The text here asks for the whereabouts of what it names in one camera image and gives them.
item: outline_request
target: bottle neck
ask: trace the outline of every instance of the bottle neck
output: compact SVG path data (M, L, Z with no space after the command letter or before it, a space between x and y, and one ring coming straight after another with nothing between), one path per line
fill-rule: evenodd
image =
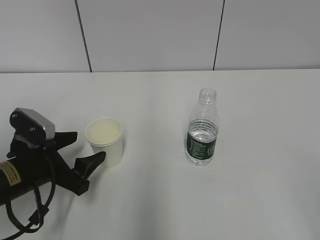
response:
M217 93L211 88L203 88L200 91L198 103L203 106L215 106L217 99Z
M205 106L205 107L215 107L217 101L207 101L206 99L203 99L199 97L198 104Z

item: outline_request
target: cup rim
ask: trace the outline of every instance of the cup rim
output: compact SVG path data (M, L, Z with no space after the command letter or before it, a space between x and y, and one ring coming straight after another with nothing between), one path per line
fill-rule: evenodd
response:
M120 124L120 127L121 127L121 133L119 135L119 137L117 137L115 140L111 141L111 142L108 142L108 143L104 143L104 144L97 144L95 142L92 142L88 139L88 136L87 136L87 131L88 131L88 128L90 127L91 124L93 124L94 122L98 121L98 120L101 120L101 119L112 119L112 120L115 120L118 124ZM122 126L122 124L115 118L113 117L100 117L100 118L97 118L93 121L91 121L85 128L85 131L84 131L84 136L85 136L85 139L93 146L96 146L96 147L106 147L106 146L109 146L109 145L112 145L114 144L115 142L117 142L119 139L121 139L122 135L124 133L124 128Z

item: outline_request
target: black cable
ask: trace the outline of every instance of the black cable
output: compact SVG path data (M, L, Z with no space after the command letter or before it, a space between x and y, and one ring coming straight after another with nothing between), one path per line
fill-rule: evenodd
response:
M50 193L49 193L48 199L46 200L46 202L44 204L44 207L48 208L48 206L50 205L50 203L51 203L51 201L52 201L52 199L54 197L55 191L56 191L56 173L55 173L55 169L54 169L54 166L53 166L51 160L45 154L44 154L44 158L47 161L47 163L49 164L50 171L51 171L51 189L50 189ZM34 230L38 231L42 227L42 225L44 224L44 222L43 222L44 216L41 216L41 209L40 209L40 205L39 205L39 201L41 203L41 199L39 199L40 192L39 192L39 188L38 187L34 188L34 195L35 195L36 204L37 204L36 212L38 213L38 219L39 219L39 227L38 228L34 228ZM26 228L26 229L31 230L31 227L33 225L34 225L33 222L29 222L26 226L23 226L23 227ZM7 237L7 238L1 239L1 240L15 240L15 239L17 239L18 237L20 237L24 233L26 233L26 232L20 230L17 233L15 233L15 234Z
M226 0L223 0L221 17L220 17L219 32L218 32L218 39L216 40L216 46L215 46L214 62L213 62L213 69L212 69L213 71L214 71L215 68L216 68L217 52L218 52L218 45L219 45L219 40L220 40L220 32L221 32L222 18L223 18L223 16L224 16L224 10L225 10L225 2L226 2Z
M89 57L87 42L86 42L86 38L85 38L84 27L83 27L83 25L82 25L82 21L81 21L81 17L80 17L78 0L74 0L74 4L75 4L75 9L76 9L76 14L77 14L77 16L78 16L79 25L80 25L80 30L81 30L81 35L82 35L83 46L84 46L84 50L85 50L85 54L86 54L86 60L87 60L88 65L89 65L89 71L90 71L90 73L92 73L91 62L90 62L90 57Z

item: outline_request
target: water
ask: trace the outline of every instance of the water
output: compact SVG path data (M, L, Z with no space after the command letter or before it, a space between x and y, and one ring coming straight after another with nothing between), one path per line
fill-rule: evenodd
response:
M190 163L196 166L210 163L214 157L217 134L218 127L211 121L197 119L190 122L185 148L185 155Z

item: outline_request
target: white wall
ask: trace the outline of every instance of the white wall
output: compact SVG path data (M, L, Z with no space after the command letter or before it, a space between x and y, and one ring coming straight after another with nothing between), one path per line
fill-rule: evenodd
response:
M2 0L0 72L88 72L73 0Z
M92 70L212 70L223 0L78 0Z
M212 70L223 0L78 0L94 72ZM320 1L225 0L216 70L320 66ZM74 0L3 0L0 73L88 72Z
M319 0L226 0L216 70L320 67Z

